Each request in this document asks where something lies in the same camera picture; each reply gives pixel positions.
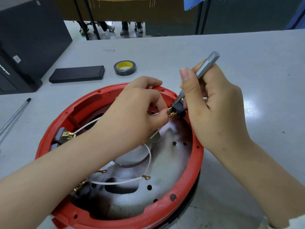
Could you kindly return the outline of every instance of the hand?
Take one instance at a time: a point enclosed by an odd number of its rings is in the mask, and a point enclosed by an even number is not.
[[[111,144],[107,146],[111,146],[116,157],[138,147],[150,133],[168,122],[168,107],[161,93],[146,89],[161,84],[161,80],[145,76],[130,82],[91,129],[96,134],[107,129],[102,133],[107,134]],[[151,102],[160,111],[158,115],[147,114]]]
[[[248,146],[251,139],[241,89],[231,84],[216,64],[198,81],[195,73],[203,62],[193,69],[180,70],[181,87],[198,140],[217,157],[228,150]]]

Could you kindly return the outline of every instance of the pants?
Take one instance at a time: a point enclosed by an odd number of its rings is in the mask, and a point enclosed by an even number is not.
[[[98,22],[100,25],[101,25],[101,28],[103,29],[103,31],[106,31],[107,30],[107,24],[105,22]]]
[[[137,23],[137,28],[142,28],[142,23]],[[128,30],[128,22],[122,22],[122,30]]]

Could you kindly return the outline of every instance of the red circular rim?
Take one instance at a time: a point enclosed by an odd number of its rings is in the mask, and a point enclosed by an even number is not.
[[[73,111],[80,107],[82,107],[82,115],[89,115],[90,108],[102,107],[106,104],[112,103],[115,100],[115,97],[120,94],[120,92],[124,89],[124,87],[128,83],[123,84],[115,84],[111,86],[107,86],[98,90],[95,90],[67,107],[49,126],[47,131],[45,132],[43,138],[39,143],[39,147],[37,150],[36,158],[43,156],[44,154],[49,152],[51,142],[53,140],[54,135],[60,127],[65,127],[67,130],[73,130],[76,125],[82,120],[78,119],[79,116],[73,115]],[[154,87],[154,89],[158,90],[166,104],[170,106],[171,103],[176,99],[177,95],[163,87]],[[90,104],[90,106],[85,106],[86,100],[96,99],[94,104]],[[185,116],[186,122],[191,127],[191,123],[189,121],[189,114],[186,111]],[[193,184],[196,181],[196,178],[199,174],[201,163],[203,159],[203,146],[198,141],[195,133],[192,129],[193,133],[193,147],[191,156],[189,158],[189,163],[177,181],[177,183],[173,186],[173,188],[167,192],[161,199],[157,202],[147,206],[144,212],[141,215],[121,220],[98,220],[90,217],[89,212],[82,210],[76,206],[74,206],[68,198],[64,199],[52,212],[52,215],[56,217],[61,223],[72,226],[76,229],[142,229],[142,228],[151,228],[160,224],[162,221],[166,220],[175,209],[179,207],[179,205],[183,202],[184,198],[187,196],[189,191],[191,190]],[[177,198],[174,201],[170,200],[170,195],[175,194]]]

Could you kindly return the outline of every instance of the black power bank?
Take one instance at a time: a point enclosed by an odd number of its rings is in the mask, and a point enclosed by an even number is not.
[[[104,66],[83,66],[70,68],[57,68],[49,78],[49,82],[67,83],[89,80],[100,80],[104,75]]]

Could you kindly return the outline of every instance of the table surface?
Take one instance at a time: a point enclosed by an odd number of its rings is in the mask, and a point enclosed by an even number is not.
[[[179,69],[193,67],[212,51],[228,80],[241,87],[251,138],[305,184],[305,30],[73,42],[42,78],[35,93],[0,96],[0,126],[22,103],[32,101],[0,138],[0,178],[35,158],[51,122],[85,94],[139,76],[163,80],[180,91]],[[113,65],[132,60],[135,74],[120,77]],[[56,68],[105,66],[102,80],[51,84]],[[173,228],[257,228],[262,212],[252,196],[205,150],[191,207]],[[50,216],[40,228],[54,228]]]

